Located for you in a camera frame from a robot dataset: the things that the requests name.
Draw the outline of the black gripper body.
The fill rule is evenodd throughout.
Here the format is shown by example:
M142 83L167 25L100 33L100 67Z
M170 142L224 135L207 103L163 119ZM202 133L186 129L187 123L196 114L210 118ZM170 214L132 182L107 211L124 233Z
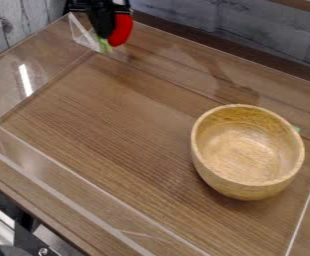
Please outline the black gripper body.
M112 0L67 0L65 10L73 12L101 11L113 12Z

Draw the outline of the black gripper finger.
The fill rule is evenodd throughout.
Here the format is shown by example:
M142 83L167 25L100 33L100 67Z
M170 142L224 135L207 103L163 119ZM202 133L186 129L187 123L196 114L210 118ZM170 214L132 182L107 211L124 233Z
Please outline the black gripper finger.
M97 36L107 39L115 28L113 12L88 11L88 18Z
M129 0L112 0L113 3L113 11L120 14L131 14L132 7L129 4Z

